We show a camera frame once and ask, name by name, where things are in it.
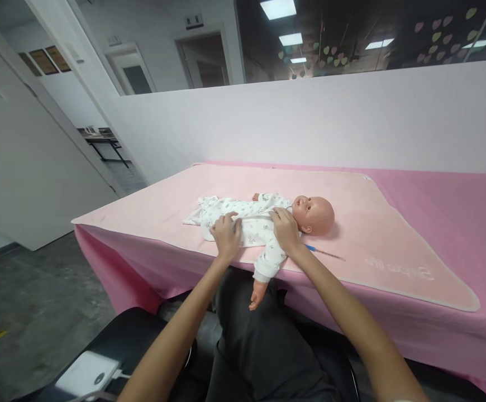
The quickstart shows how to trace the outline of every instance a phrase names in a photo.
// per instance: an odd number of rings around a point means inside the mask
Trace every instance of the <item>pen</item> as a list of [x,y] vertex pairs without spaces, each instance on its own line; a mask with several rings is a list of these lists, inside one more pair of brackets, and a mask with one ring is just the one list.
[[331,256],[331,257],[334,257],[334,258],[337,258],[339,260],[342,260],[342,261],[345,261],[345,258],[343,257],[338,257],[334,254],[330,254],[328,252],[325,252],[325,251],[321,251],[321,250],[318,250],[317,248],[315,248],[314,246],[309,246],[309,245],[305,245],[310,251],[317,251],[317,252],[320,252],[321,254],[326,254],[328,256]]

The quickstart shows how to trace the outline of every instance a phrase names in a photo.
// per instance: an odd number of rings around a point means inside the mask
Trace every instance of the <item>doll face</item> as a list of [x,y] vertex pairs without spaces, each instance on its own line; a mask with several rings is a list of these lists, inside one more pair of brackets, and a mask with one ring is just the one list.
[[323,197],[300,195],[292,204],[293,217],[301,232],[308,235],[325,235],[334,223],[334,209]]

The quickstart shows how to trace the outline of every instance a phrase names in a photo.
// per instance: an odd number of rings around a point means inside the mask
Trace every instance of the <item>white door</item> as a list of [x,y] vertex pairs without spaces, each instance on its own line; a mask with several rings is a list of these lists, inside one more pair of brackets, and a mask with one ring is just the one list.
[[117,198],[0,57],[0,232],[36,250]]

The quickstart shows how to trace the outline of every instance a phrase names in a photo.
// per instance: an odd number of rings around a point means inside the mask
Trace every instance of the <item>desk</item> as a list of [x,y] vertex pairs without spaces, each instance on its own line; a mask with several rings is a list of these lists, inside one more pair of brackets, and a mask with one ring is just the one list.
[[88,145],[92,145],[94,150],[98,153],[99,157],[102,159],[102,161],[118,161],[117,159],[105,159],[103,155],[98,151],[96,148],[97,143],[107,143],[110,144],[111,147],[115,150],[116,154],[120,158],[122,162],[124,162],[124,165],[129,169],[130,167],[127,165],[125,159],[120,155],[120,152],[118,151],[122,146],[120,146],[119,141],[116,139],[116,137],[104,137],[104,136],[92,136],[92,137],[85,137],[85,140]]

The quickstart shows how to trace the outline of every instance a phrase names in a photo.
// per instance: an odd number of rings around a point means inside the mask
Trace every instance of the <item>baby doll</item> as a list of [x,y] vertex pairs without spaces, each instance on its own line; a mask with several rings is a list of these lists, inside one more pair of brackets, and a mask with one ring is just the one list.
[[268,214],[273,208],[286,208],[299,225],[299,235],[325,235],[334,223],[332,205],[322,197],[300,195],[291,203],[279,194],[254,194],[252,202],[216,196],[198,199],[201,205],[184,224],[200,225],[207,241],[215,241],[209,228],[221,215],[237,212],[241,222],[241,247],[265,246],[265,250],[254,262],[254,291],[249,308],[255,310],[264,298],[269,280],[273,278],[287,255],[280,248],[274,235],[273,221]]

